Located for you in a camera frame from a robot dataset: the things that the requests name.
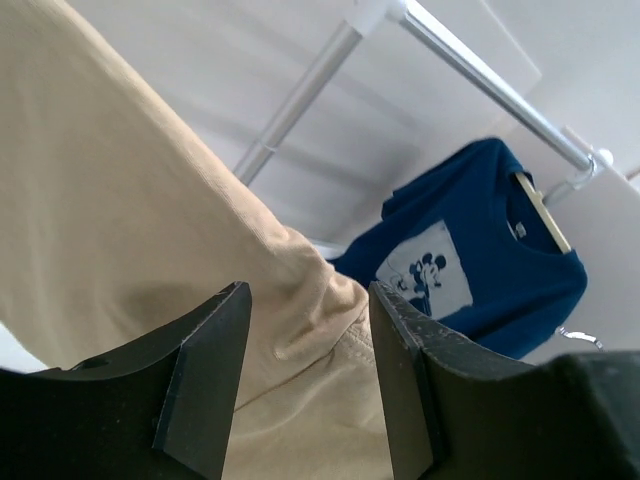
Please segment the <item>beige t shirt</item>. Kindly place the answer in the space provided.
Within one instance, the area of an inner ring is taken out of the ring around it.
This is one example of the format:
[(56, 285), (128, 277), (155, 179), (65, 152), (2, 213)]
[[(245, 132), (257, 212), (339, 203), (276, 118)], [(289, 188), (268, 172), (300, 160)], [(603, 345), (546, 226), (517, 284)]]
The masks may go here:
[(227, 479), (388, 479), (368, 296), (69, 4), (1, 5), (1, 319), (71, 367), (252, 294)]

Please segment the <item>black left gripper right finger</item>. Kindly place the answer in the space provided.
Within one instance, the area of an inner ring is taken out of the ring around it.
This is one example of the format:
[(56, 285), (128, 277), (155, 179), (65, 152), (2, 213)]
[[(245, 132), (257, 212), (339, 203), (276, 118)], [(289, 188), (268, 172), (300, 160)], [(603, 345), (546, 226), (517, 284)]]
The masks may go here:
[(416, 310), (389, 286), (369, 311), (397, 479), (635, 479), (639, 355), (529, 365)]

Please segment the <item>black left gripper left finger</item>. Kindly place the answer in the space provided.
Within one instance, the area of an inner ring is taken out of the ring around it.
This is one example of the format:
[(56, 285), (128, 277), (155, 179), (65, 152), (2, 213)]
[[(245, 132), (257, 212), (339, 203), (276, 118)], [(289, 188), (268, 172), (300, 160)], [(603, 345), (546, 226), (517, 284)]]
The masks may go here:
[(251, 316), (235, 282), (69, 370), (1, 374), (5, 479), (218, 479)]

